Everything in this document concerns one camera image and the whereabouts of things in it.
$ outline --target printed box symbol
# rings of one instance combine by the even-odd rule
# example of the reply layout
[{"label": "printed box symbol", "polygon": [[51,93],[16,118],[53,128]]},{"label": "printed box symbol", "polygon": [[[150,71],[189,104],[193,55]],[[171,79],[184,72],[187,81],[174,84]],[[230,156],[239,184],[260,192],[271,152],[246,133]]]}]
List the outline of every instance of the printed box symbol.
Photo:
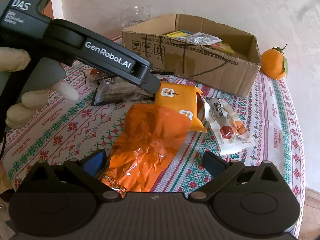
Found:
[{"label": "printed box symbol", "polygon": [[183,114],[192,121],[193,113],[191,111],[180,110],[179,114]]},{"label": "printed box symbol", "polygon": [[132,49],[141,51],[141,42],[140,41],[132,41]]},{"label": "printed box symbol", "polygon": [[155,47],[155,54],[156,55],[164,56],[164,46],[160,46],[158,44],[155,44],[154,47]]},{"label": "printed box symbol", "polygon": [[142,50],[147,53],[152,53],[152,44],[148,42],[142,43]]}]

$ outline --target green leaf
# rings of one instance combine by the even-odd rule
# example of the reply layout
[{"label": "green leaf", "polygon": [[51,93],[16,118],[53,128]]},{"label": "green leaf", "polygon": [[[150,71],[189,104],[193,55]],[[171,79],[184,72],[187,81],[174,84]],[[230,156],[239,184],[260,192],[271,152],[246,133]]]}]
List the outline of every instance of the green leaf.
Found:
[{"label": "green leaf", "polygon": [[285,58],[285,56],[283,56],[283,67],[284,67],[284,71],[285,71],[286,76],[288,76],[288,61]]},{"label": "green leaf", "polygon": [[285,47],[287,47],[287,45],[288,45],[288,43],[284,46],[283,49],[281,49],[280,47],[276,47],[276,48],[273,47],[272,49],[275,49],[275,50],[279,51],[280,53],[284,54],[283,50],[285,49]]}]

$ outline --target white glove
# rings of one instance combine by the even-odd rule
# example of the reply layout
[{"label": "white glove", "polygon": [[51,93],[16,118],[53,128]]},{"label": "white glove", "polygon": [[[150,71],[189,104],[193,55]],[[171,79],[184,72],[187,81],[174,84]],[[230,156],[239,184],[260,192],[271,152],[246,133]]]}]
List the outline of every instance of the white glove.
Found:
[{"label": "white glove", "polygon": [[[28,52],[22,49],[0,48],[0,72],[14,72],[27,67],[31,58]],[[78,92],[69,84],[62,81],[51,87],[65,98],[77,101]],[[7,126],[14,129],[22,128],[36,113],[37,109],[44,107],[49,98],[48,90],[30,91],[22,95],[21,103],[11,106],[7,111]]]}]

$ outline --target wooden floor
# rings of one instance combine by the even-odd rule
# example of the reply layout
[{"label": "wooden floor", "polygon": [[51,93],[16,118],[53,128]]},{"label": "wooden floor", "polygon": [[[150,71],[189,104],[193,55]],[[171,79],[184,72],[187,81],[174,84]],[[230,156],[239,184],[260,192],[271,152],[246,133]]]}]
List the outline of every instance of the wooden floor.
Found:
[{"label": "wooden floor", "polygon": [[306,199],[299,240],[314,240],[320,236],[320,193],[306,189]]}]

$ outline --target tablecloth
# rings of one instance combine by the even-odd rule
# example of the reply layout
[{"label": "tablecloth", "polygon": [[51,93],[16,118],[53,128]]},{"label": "tablecloth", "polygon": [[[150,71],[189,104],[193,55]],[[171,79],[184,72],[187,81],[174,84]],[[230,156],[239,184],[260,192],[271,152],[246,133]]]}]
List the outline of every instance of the tablecloth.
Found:
[{"label": "tablecloth", "polygon": [[[122,43],[121,36],[113,40]],[[47,160],[61,164],[69,158],[81,159],[97,148],[109,151],[124,129],[124,117],[133,102],[91,106],[94,85],[85,84],[84,70],[89,66],[78,61],[65,66],[65,82],[80,94],[77,102],[50,92],[49,103],[20,130],[7,135],[3,163],[15,189],[33,164]],[[226,161],[240,160],[245,165],[258,166],[263,160],[272,161],[288,183],[301,206],[300,218],[292,230],[298,236],[305,197],[305,162],[303,141],[297,115],[284,79],[272,80],[260,72],[246,98],[224,93],[215,88],[172,76],[177,84],[197,86],[204,96],[225,99],[243,120],[253,135],[256,146],[222,157]],[[189,132],[177,155],[161,173],[152,191],[182,191],[186,195],[211,179],[203,168],[206,150],[219,154],[214,135],[198,116],[207,133]]]}]

